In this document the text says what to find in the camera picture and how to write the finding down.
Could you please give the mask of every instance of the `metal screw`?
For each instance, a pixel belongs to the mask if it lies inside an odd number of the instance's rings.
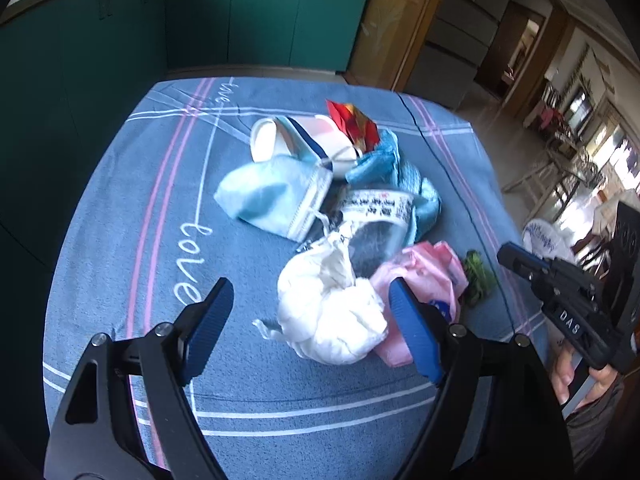
[[[522,348],[526,348],[531,344],[531,340],[524,334],[516,334],[515,341],[516,341],[516,345]]]
[[[104,332],[98,332],[91,338],[91,344],[94,346],[100,346],[107,342],[107,335]]]
[[[169,333],[173,329],[174,329],[174,326],[171,323],[168,323],[165,321],[164,323],[159,323],[156,325],[156,327],[154,328],[154,333],[158,337],[162,337],[165,335],[169,335]]]
[[[449,327],[449,333],[453,337],[464,337],[466,335],[466,327],[460,324],[451,325]]]

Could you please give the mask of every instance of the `pink plastic bag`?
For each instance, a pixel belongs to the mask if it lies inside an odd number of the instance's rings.
[[[383,315],[389,333],[374,351],[391,367],[404,366],[414,360],[389,309],[389,285],[396,278],[404,278],[422,303],[431,300],[447,303],[452,322],[458,322],[460,318],[458,298],[469,284],[460,260],[446,242],[434,246],[422,242],[407,247],[378,268],[370,281],[385,303]]]

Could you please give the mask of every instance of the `blue tablecloth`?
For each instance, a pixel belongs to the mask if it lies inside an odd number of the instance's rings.
[[[411,96],[340,84],[161,82],[105,152],[66,234],[46,320],[50,423],[94,333],[140,336],[226,276],[236,290],[233,312],[206,371],[186,393],[229,478],[370,480],[396,473],[430,412],[434,387],[413,365],[387,368],[374,354],[332,367],[264,341],[251,322],[275,318],[276,280],[296,244],[229,219],[212,198],[229,171],[251,160],[248,134],[258,118],[326,114],[325,99],[354,103],[398,134],[404,154],[443,199],[428,239],[446,240],[462,255],[479,250],[494,268],[499,287],[464,311],[463,322],[487,338],[532,334],[544,356],[538,302],[495,259],[498,247],[519,242],[520,234],[466,121]],[[142,382],[133,387],[143,440],[162,464]],[[466,453],[481,418],[479,402]]]

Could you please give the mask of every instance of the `human hand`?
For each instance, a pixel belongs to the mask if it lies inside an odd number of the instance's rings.
[[[569,399],[569,384],[574,380],[574,368],[571,366],[571,358],[574,352],[574,347],[565,341],[551,370],[551,384],[560,404],[564,404]],[[603,396],[613,384],[613,381],[616,380],[618,372],[610,365],[607,365],[602,370],[589,368],[589,375],[596,380],[596,383],[584,399],[578,403],[576,410]]]

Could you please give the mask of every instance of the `blue gripper pad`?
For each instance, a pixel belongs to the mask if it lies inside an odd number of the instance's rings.
[[[432,383],[439,383],[444,371],[440,365],[440,345],[435,334],[429,329],[418,311],[420,302],[402,278],[396,278],[389,285],[389,307],[398,328],[404,336],[418,373]]]
[[[204,313],[200,322],[190,338],[185,341],[184,361],[180,371],[182,384],[188,384],[191,379],[203,373],[226,320],[231,314],[231,308],[234,305],[234,286],[228,279],[220,278],[202,303]]]

